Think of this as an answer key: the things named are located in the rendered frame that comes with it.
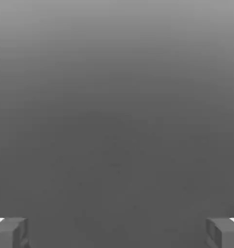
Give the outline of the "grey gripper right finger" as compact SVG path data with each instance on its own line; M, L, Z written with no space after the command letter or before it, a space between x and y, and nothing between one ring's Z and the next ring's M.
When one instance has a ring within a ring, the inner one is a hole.
M205 228L209 248L234 248L234 217L207 218Z

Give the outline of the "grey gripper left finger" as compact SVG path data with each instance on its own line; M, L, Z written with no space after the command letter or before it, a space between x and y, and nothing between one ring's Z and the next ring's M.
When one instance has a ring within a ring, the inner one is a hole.
M0 217L0 248L30 248L28 218Z

